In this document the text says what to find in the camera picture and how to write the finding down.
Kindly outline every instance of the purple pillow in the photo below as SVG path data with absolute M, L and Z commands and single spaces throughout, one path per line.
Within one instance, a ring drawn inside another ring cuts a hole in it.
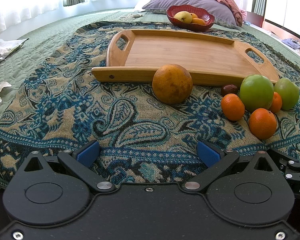
M 215 0 L 151 0 L 142 8 L 147 12 L 166 14 L 166 10 L 170 6 L 183 4 L 206 9 L 208 13 L 217 17 L 216 24 L 238 29 L 232 11 L 224 4 L 218 3 Z

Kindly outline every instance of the tangerine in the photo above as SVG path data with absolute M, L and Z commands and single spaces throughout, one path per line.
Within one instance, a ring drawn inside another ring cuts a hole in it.
M 277 130 L 277 120 L 269 110 L 258 108 L 250 116 L 249 128 L 255 137 L 266 140 Z
M 222 112 L 231 121 L 238 121 L 244 115 L 244 104 L 235 94 L 227 94 L 221 100 Z
M 277 92 L 274 92 L 272 98 L 272 105 L 269 108 L 269 111 L 271 111 L 272 113 L 276 113 L 281 109 L 281 107 L 282 107 L 281 96 Z
M 197 23 L 200 25 L 206 25 L 206 22 L 204 21 L 204 19 L 200 19 L 200 18 L 193 18 L 191 23 Z
M 198 17 L 195 13 L 190 13 L 190 14 L 191 14 L 191 16 L 192 16 L 192 19 Z

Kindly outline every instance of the yellow pear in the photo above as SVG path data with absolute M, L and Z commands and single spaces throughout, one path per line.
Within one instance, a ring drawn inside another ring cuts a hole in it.
M 178 12 L 174 16 L 175 19 L 179 20 L 183 23 L 191 23 L 192 22 L 192 15 L 187 11 Z

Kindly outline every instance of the red bowl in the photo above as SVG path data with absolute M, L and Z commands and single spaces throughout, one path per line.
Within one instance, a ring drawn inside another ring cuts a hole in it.
M 206 25 L 200 25 L 197 23 L 188 24 L 188 23 L 183 23 L 183 22 L 175 19 L 174 16 L 176 15 L 176 13 L 182 12 L 182 11 L 187 11 L 189 13 L 195 13 L 198 16 L 198 18 L 205 20 Z M 193 7 L 188 4 L 170 6 L 169 9 L 167 10 L 167 16 L 168 16 L 169 21 L 173 25 L 178 26 L 179 28 L 182 28 L 182 29 L 191 30 L 193 32 L 205 32 L 208 29 L 210 29 L 212 27 L 212 25 L 214 24 L 214 16 L 213 15 L 209 14 L 203 8 Z

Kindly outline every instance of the bamboo tray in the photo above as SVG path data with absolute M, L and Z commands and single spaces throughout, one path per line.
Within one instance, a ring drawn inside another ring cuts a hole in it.
M 123 50 L 116 43 L 123 38 Z M 256 63 L 247 55 L 253 51 L 261 59 Z M 240 86 L 250 74 L 261 74 L 273 84 L 279 76 L 258 49 L 245 42 L 216 36 L 170 30 L 123 30 L 111 40 L 106 67 L 94 67 L 100 82 L 151 83 L 154 73 L 165 64 L 179 64 L 192 76 L 194 85 Z

